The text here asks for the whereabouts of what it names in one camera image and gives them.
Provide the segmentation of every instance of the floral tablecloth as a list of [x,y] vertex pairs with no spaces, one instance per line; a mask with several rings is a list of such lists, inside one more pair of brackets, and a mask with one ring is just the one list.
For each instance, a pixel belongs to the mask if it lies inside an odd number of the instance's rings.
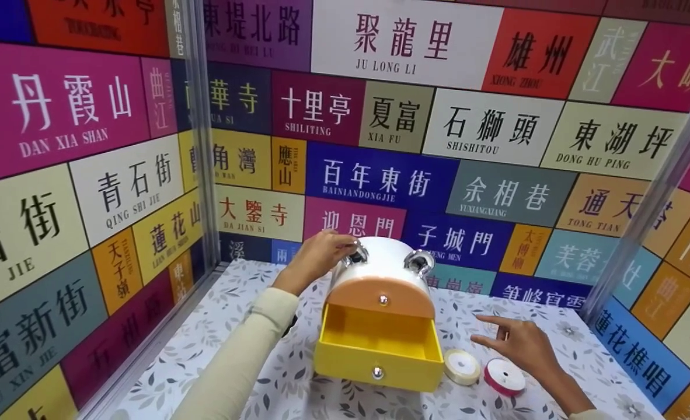
[[[204,296],[111,415],[112,420],[168,419],[241,322],[254,298],[283,266],[236,260]],[[313,348],[329,277],[302,296],[298,321],[268,358],[243,420],[527,420],[565,418],[534,378],[516,398],[495,393],[483,380],[458,386],[446,377],[433,394],[355,383],[316,375]],[[530,319],[548,333],[558,360],[600,409],[617,420],[662,418],[571,309],[540,306],[454,290],[432,289],[441,346],[462,348],[480,363],[498,355],[470,342],[473,333],[494,335],[495,326],[473,313]]]

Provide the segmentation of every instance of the gray sign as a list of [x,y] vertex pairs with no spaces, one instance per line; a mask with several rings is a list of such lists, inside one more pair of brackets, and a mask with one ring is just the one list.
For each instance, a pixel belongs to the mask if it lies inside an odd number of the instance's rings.
[[166,2],[166,35],[169,38],[169,55],[171,58],[184,58],[187,55],[184,30],[184,8],[178,0]]
[[555,226],[576,173],[462,160],[446,213]]
[[569,99],[609,103],[633,57],[646,22],[603,17]]
[[3,300],[0,414],[105,319],[90,251]]

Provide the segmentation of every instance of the hand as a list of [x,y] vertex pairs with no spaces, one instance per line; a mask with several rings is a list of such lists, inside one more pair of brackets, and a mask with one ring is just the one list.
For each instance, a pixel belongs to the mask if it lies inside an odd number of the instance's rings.
[[548,335],[534,322],[500,316],[476,317],[483,322],[496,324],[498,332],[495,339],[473,335],[471,341],[492,348],[541,382],[545,375],[561,372]]
[[356,237],[326,229],[301,245],[294,259],[273,282],[276,289],[299,296],[316,279],[327,274],[346,255],[355,252]]

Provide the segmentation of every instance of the blue sign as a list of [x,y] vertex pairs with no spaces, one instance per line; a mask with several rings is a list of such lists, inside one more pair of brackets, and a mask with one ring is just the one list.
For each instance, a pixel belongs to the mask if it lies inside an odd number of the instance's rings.
[[436,264],[426,281],[430,287],[489,295],[495,271]]
[[607,300],[594,333],[660,412],[690,384],[690,369],[614,298]]
[[242,260],[270,262],[270,239],[246,236],[245,234],[218,232],[220,236],[220,260]]
[[654,271],[659,267],[659,262],[660,258],[646,248],[641,247],[638,250],[636,258],[625,269],[622,282],[618,283],[614,292],[615,297],[626,308],[630,309],[636,303],[641,290],[646,287]]
[[459,161],[310,141],[306,195],[444,212]]
[[497,271],[514,224],[440,213],[407,212],[402,241],[436,262]]
[[214,128],[270,135],[270,70],[207,63],[210,118]]
[[176,108],[177,130],[192,130],[189,103],[189,85],[187,83],[187,64],[183,59],[171,59],[171,80],[174,87],[174,105]]
[[288,264],[301,248],[300,242],[279,241],[273,239],[273,251],[270,261],[273,264]]
[[536,277],[594,285],[619,239],[554,229]]
[[0,0],[0,41],[33,42],[25,0]]
[[540,279],[520,274],[498,273],[491,296],[561,308],[581,309],[586,302],[590,285]]

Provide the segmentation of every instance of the purple sign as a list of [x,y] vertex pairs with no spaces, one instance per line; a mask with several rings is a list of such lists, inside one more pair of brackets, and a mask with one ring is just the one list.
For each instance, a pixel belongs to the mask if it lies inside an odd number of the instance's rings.
[[441,264],[497,271],[513,230],[513,223],[499,220],[410,211],[402,242]]
[[78,409],[173,307],[171,279],[165,269],[65,356],[60,365]]
[[141,58],[141,61],[151,138],[174,134],[177,128],[171,61],[156,58]]
[[273,135],[358,146],[365,94],[366,80],[273,72]]
[[204,0],[207,59],[308,72],[312,0]]
[[540,279],[519,274],[498,273],[490,295],[497,298],[581,309],[591,290],[590,285]]
[[140,59],[0,44],[0,176],[148,139]]

